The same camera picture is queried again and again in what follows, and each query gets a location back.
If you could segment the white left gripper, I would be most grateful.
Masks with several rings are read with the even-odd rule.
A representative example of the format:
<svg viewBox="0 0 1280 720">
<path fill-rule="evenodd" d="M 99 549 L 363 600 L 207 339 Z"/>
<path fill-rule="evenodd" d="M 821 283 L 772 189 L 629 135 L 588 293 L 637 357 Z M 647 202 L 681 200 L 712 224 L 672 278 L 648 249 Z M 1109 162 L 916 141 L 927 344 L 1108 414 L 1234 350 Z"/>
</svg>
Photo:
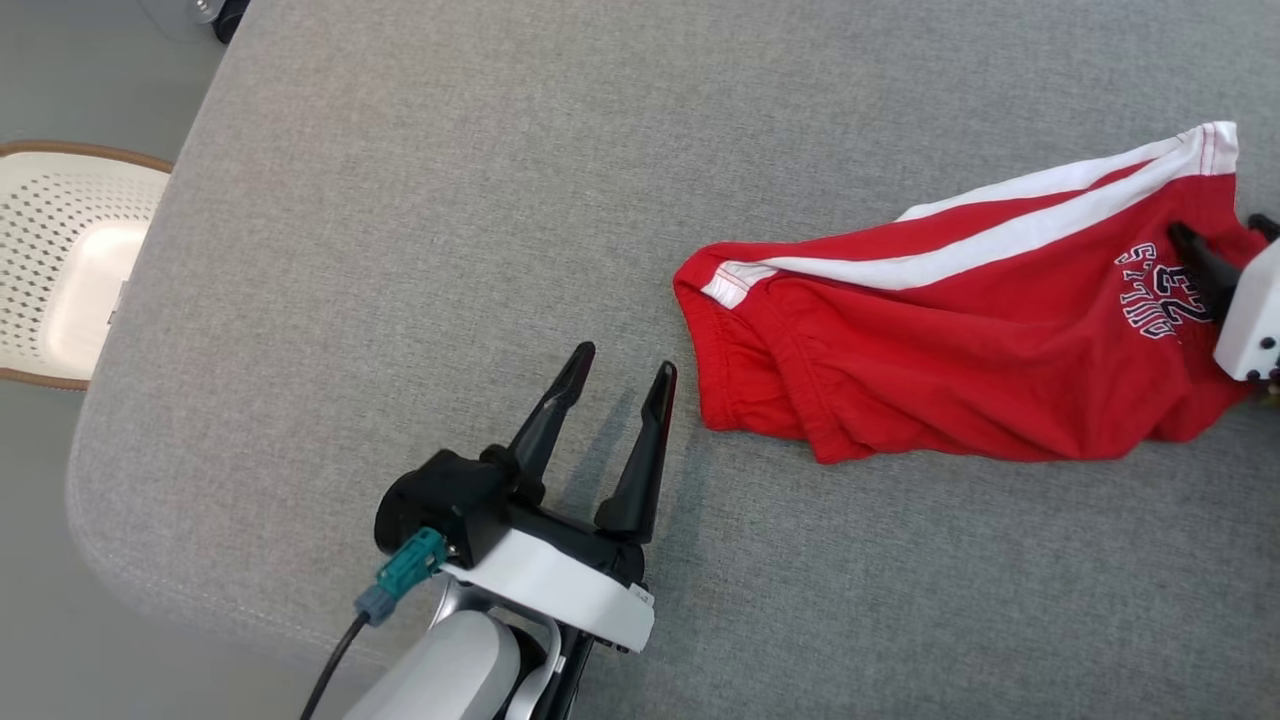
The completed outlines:
<svg viewBox="0 0 1280 720">
<path fill-rule="evenodd" d="M 508 446 L 518 466 L 515 497 L 522 503 L 538 506 L 545 498 L 544 473 L 595 354 L 590 341 L 576 346 Z M 618 650 L 645 650 L 655 610 L 644 585 L 644 550 L 657 523 L 677 384 L 677 366 L 663 361 L 641 404 L 627 462 L 595 512 L 596 528 L 513 505 L 440 516 L 448 559 L 439 618 L 502 606 Z"/>
</svg>

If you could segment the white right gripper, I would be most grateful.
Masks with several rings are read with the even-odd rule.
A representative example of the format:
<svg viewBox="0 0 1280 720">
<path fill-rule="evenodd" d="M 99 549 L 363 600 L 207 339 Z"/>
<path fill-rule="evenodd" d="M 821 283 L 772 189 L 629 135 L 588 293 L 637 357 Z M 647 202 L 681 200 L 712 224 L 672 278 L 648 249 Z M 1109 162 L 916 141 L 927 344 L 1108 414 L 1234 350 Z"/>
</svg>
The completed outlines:
<svg viewBox="0 0 1280 720">
<path fill-rule="evenodd" d="M 1211 322 L 1222 322 L 1213 359 L 1234 380 L 1271 380 L 1279 359 L 1280 224 L 1249 214 L 1247 228 L 1270 243 L 1240 272 L 1220 258 L 1207 238 L 1184 223 L 1167 228 Z"/>
</svg>

